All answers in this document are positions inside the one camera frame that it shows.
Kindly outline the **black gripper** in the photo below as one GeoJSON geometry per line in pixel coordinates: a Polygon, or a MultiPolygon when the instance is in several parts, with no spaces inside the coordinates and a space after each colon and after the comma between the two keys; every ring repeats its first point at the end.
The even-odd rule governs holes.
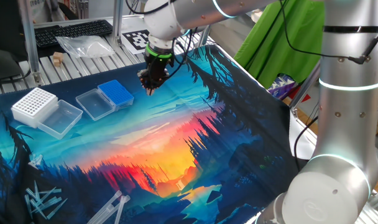
{"type": "Polygon", "coordinates": [[[146,90],[147,95],[153,95],[170,75],[166,69],[167,65],[173,65],[173,59],[160,57],[145,57],[147,64],[146,69],[140,70],[137,73],[142,87],[146,90]]]}

